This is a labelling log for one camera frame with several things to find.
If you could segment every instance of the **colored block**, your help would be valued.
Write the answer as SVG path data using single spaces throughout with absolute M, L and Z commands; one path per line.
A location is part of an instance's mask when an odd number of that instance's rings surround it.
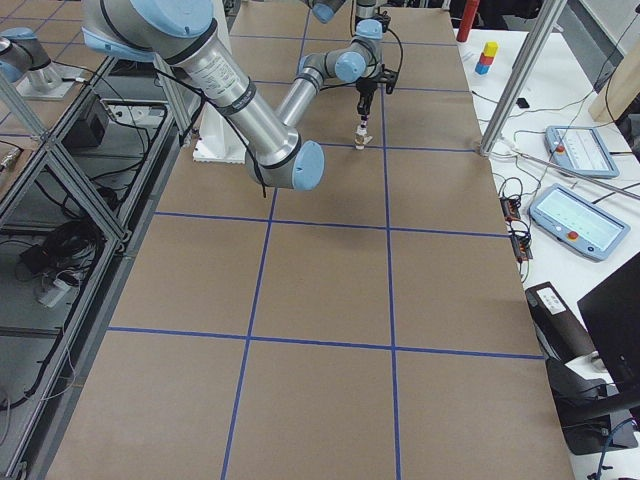
M 484 53 L 485 57 L 495 57 L 496 53 L 498 53 L 498 42 L 485 43 L 482 53 Z
M 481 63 L 478 63 L 476 65 L 476 73 L 480 75 L 485 75 L 488 71 L 489 71 L 489 65 L 482 65 Z
M 487 57 L 484 53 L 480 54 L 480 61 L 482 65 L 491 65 L 493 64 L 494 57 Z

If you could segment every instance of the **red cylinder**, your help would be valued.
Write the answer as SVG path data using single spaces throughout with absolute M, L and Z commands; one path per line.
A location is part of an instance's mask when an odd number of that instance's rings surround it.
M 464 6 L 464 13 L 462 14 L 462 21 L 460 22 L 460 28 L 458 29 L 458 36 L 456 37 L 456 40 L 459 42 L 466 42 L 467 38 L 469 38 L 469 31 L 476 18 L 478 5 L 480 5 L 480 0 L 467 0 Z

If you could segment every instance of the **blue joint cap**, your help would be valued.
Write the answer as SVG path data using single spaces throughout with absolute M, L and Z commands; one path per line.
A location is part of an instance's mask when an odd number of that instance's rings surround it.
M 153 52 L 144 52 L 131 48 L 128 45 L 122 45 L 109 38 L 93 33 L 84 27 L 82 27 L 82 33 L 84 34 L 84 43 L 92 50 L 134 62 L 153 62 Z
M 302 69 L 304 68 L 304 62 L 307 61 L 307 58 L 309 58 L 309 55 L 305 55 L 300 59 L 300 61 L 298 62 L 298 71 L 296 73 L 302 72 Z
M 367 62 L 358 52 L 345 52 L 336 61 L 336 76 L 343 82 L 359 79 L 367 68 Z
M 10 28 L 0 33 L 0 36 L 7 40 L 37 40 L 36 34 L 33 30 L 27 27 Z
M 324 152 L 313 140 L 307 140 L 300 148 L 293 163 L 291 183 L 295 190 L 313 190 L 324 173 Z
M 147 22 L 172 37 L 196 38 L 213 20 L 211 0 L 130 0 Z
M 382 40 L 382 24 L 371 18 L 361 20 L 356 27 L 356 35 L 371 40 Z
M 20 77 L 22 77 L 20 70 L 5 62 L 0 62 L 0 72 L 2 72 L 10 83 L 17 82 L 20 80 Z
M 329 23 L 336 14 L 329 5 L 324 3 L 316 3 L 311 11 L 321 23 Z

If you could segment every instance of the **computer monitor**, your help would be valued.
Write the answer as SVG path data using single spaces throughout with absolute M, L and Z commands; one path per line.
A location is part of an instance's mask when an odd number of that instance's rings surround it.
M 608 432 L 631 414 L 640 417 L 640 253 L 579 300 L 578 308 L 615 387 L 575 376 L 557 362 L 547 366 L 567 443 L 586 454 L 601 451 Z M 631 424 L 611 443 L 637 445 Z
M 578 301 L 585 326 L 620 392 L 639 392 L 640 253 Z

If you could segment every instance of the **table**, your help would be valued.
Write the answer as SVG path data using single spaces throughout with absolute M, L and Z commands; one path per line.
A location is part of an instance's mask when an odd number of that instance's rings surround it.
M 468 42 L 459 45 L 460 55 L 463 59 L 471 90 L 491 100 L 499 100 L 511 73 L 511 65 L 525 36 L 526 32 L 473 30 Z M 479 76 L 474 73 L 474 67 L 479 53 L 487 41 L 497 41 L 500 49 L 489 73 Z M 548 125 L 569 125 L 574 118 L 573 125 L 575 126 L 599 125 L 591 119 L 587 111 L 590 103 L 596 97 L 594 92 L 589 94 L 591 90 L 591 84 L 564 38 L 560 33 L 553 33 L 520 96 L 528 100 L 531 106 L 530 110 L 558 109 L 585 97 L 586 101 L 584 104 L 577 103 L 559 111 L 532 112 L 518 117 L 515 117 L 515 115 L 520 115 L 525 110 L 514 107 L 511 114 L 514 118 L 510 118 L 507 122 L 503 130 L 503 136 L 513 142 L 514 132 L 518 130 L 542 132 Z M 474 107 L 482 129 L 487 124 L 485 120 L 491 118 L 495 104 L 480 96 L 474 96 Z M 626 141 L 615 125 L 601 127 L 599 132 L 611 152 L 629 151 Z M 544 160 L 549 157 L 541 134 L 519 132 L 516 134 L 515 143 L 521 151 Z M 508 146 L 498 144 L 494 152 L 505 153 L 509 150 Z M 614 157 L 614 161 L 620 169 L 620 176 L 609 180 L 609 183 L 624 187 L 640 180 L 640 164 L 638 164 L 633 155 L 618 155 Z M 503 159 L 498 156 L 492 156 L 491 165 L 493 172 L 496 174 L 504 177 L 516 176 L 520 178 L 524 183 L 526 192 L 533 191 L 536 188 L 534 179 L 519 171 L 513 158 Z M 544 172 L 544 166 L 527 162 L 527 160 L 520 160 L 519 165 L 537 178 L 540 178 Z M 502 178 L 496 176 L 495 181 L 496 185 L 499 186 L 502 183 Z M 553 183 L 571 187 L 578 195 L 589 200 L 599 198 L 608 193 L 602 188 L 584 181 L 576 182 L 576 179 L 568 178 L 551 169 L 542 179 L 541 191 L 544 191 L 545 188 Z M 508 193 L 514 193 L 514 190 L 510 189 Z M 526 213 L 531 200 L 531 195 L 523 197 L 521 212 Z M 615 195 L 598 205 L 631 226 L 631 232 L 619 248 L 603 262 L 593 262 L 573 253 L 557 240 L 547 235 L 537 225 L 531 225 L 534 259 L 530 262 L 531 271 L 524 281 L 524 288 L 550 281 L 580 321 L 582 319 L 577 308 L 577 301 L 634 256 L 640 246 L 640 214 L 638 213 L 640 209 L 638 209 L 636 201 Z M 601 376 L 601 373 L 591 368 L 584 359 L 577 359 L 575 365 L 572 363 L 571 366 L 575 366 L 576 371 L 586 378 Z M 572 456 L 576 479 L 583 479 L 586 475 L 595 471 L 597 461 L 597 455 Z M 628 452 L 610 452 L 607 454 L 606 464 L 615 465 L 616 468 L 613 471 L 604 472 L 603 479 L 640 476 L 640 454 L 637 449 Z
M 299 125 L 316 190 L 181 154 L 49 480 L 572 477 L 449 17 L 389 12 L 369 147 L 351 88 Z M 234 57 L 277 105 L 348 13 L 248 2 Z

